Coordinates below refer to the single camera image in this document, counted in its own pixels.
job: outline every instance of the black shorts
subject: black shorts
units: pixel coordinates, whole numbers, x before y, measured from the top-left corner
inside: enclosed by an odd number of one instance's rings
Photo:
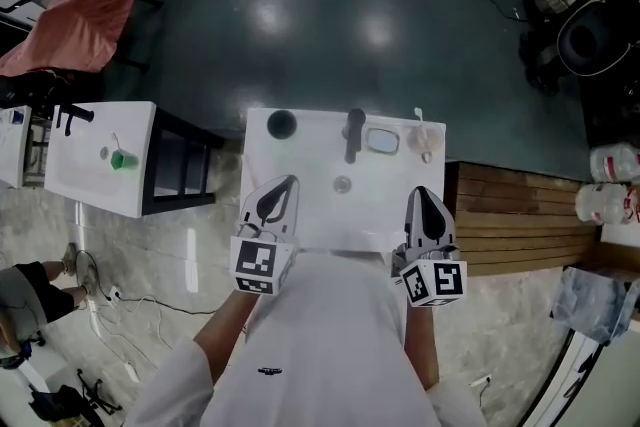
[[[18,269],[36,291],[47,322],[51,323],[68,315],[75,309],[73,297],[54,287],[47,279],[47,273],[40,262],[18,264]]]

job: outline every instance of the concrete floor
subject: concrete floor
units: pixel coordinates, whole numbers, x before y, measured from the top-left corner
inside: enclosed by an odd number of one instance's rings
[[[0,268],[60,259],[71,241],[95,258],[107,293],[116,285],[123,297],[152,294],[189,311],[215,310],[232,290],[229,241],[240,209],[240,169],[238,165],[228,168],[215,205],[141,219],[112,214],[44,189],[0,189]],[[81,254],[81,276],[88,263]],[[490,427],[517,424],[560,352],[567,329],[549,318],[549,311],[561,272],[557,268],[470,278],[468,299],[435,311],[442,379],[469,383],[492,375],[482,397]],[[65,275],[55,282],[60,288],[75,284],[75,278]],[[100,309],[93,327],[89,310],[77,311],[47,326],[44,335],[72,370],[81,368],[89,380],[104,381],[108,396],[124,407],[112,418],[103,415],[107,427],[117,427],[169,349],[158,337],[154,304],[145,303],[132,313],[136,303],[120,303],[114,310],[102,297],[96,301]],[[182,337],[193,337],[207,318],[162,308],[162,339],[174,346]],[[241,337],[237,350],[243,345]],[[132,382],[122,360],[133,363],[142,385]],[[15,418],[24,412],[24,404],[15,393],[12,396],[16,397],[17,410],[11,412]],[[6,401],[0,400],[0,415],[8,419],[4,407],[8,407]]]
[[[487,0],[164,0],[137,6],[108,99],[146,99],[205,128],[241,131],[252,106],[425,117],[447,156],[587,178],[576,87],[526,82],[518,36]],[[512,15],[521,0],[496,0]]]

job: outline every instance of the green cup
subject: green cup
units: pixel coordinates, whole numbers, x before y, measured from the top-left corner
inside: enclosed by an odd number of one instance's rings
[[[118,169],[135,169],[138,167],[138,157],[122,149],[115,150],[111,154],[111,167]]]

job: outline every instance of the pink cloth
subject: pink cloth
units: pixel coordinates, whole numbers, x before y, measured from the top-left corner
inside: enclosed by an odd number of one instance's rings
[[[53,0],[27,39],[0,58],[0,76],[41,68],[96,73],[111,60],[134,0]]]

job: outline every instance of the wooden bench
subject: wooden bench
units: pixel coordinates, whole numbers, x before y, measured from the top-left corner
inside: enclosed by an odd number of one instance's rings
[[[563,267],[593,249],[596,227],[574,209],[581,183],[562,178],[452,162],[444,203],[456,220],[470,276]]]

